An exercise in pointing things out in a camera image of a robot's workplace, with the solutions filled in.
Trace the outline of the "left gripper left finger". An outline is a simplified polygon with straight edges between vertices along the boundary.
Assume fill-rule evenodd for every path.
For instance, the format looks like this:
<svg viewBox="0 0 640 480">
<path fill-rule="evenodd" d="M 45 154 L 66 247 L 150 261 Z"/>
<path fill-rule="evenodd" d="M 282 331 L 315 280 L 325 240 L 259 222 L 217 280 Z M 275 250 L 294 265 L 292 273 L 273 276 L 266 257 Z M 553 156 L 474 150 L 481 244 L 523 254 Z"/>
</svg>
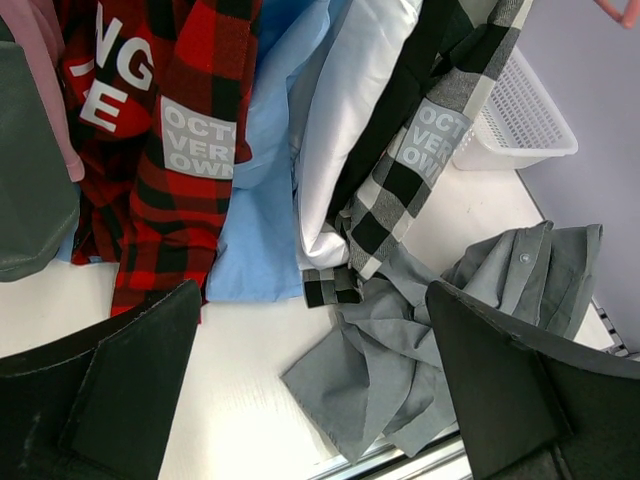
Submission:
<svg viewBox="0 0 640 480">
<path fill-rule="evenodd" d="M 2 358 L 2 478 L 157 478 L 200 308 L 187 280 Z"/>
</svg>

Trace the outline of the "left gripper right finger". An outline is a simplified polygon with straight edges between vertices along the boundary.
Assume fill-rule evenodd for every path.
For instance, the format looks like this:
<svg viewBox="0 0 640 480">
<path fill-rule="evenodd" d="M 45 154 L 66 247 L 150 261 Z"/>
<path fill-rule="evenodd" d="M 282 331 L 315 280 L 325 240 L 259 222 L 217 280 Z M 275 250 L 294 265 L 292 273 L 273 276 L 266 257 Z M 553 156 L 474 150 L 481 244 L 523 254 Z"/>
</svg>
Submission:
<svg viewBox="0 0 640 480">
<path fill-rule="evenodd" d="M 638 362 L 443 282 L 426 304 L 474 478 L 638 478 Z"/>
</svg>

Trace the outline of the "grey shirt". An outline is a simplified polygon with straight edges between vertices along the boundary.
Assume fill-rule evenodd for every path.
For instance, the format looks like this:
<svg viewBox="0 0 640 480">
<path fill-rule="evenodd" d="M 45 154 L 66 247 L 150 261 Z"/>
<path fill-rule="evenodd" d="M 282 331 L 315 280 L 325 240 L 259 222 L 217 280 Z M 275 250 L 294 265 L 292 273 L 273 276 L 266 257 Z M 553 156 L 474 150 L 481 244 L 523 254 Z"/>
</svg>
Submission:
<svg viewBox="0 0 640 480">
<path fill-rule="evenodd" d="M 455 421 L 426 292 L 440 280 L 571 339 L 592 299 L 603 228 L 544 221 L 469 246 L 438 275 L 398 247 L 337 308 L 337 327 L 283 375 L 298 405 L 348 461 L 379 437 L 414 455 Z"/>
</svg>

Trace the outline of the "black white plaid shirt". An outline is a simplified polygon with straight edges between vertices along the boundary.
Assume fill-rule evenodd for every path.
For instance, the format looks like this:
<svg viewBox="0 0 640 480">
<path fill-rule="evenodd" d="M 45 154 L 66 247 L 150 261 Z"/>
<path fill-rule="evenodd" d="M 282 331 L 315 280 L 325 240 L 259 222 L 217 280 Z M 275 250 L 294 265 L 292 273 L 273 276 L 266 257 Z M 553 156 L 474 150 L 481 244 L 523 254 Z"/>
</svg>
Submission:
<svg viewBox="0 0 640 480">
<path fill-rule="evenodd" d="M 303 270 L 309 307 L 357 303 L 400 245 L 488 100 L 531 9 L 528 1 L 457 1 L 452 67 L 436 80 L 337 216 L 325 224 L 346 241 L 345 264 Z"/>
</svg>

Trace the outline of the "pink hanger of grey shirt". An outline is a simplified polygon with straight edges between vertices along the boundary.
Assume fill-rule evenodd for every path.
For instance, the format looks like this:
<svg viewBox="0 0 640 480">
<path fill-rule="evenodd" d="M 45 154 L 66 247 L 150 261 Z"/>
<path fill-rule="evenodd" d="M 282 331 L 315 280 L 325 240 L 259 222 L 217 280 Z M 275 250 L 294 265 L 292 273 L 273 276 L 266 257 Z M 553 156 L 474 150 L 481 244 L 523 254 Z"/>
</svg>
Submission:
<svg viewBox="0 0 640 480">
<path fill-rule="evenodd" d="M 632 29 L 639 18 L 640 0 L 627 0 L 622 9 L 618 9 L 611 0 L 595 0 L 595 3 L 625 29 Z"/>
</svg>

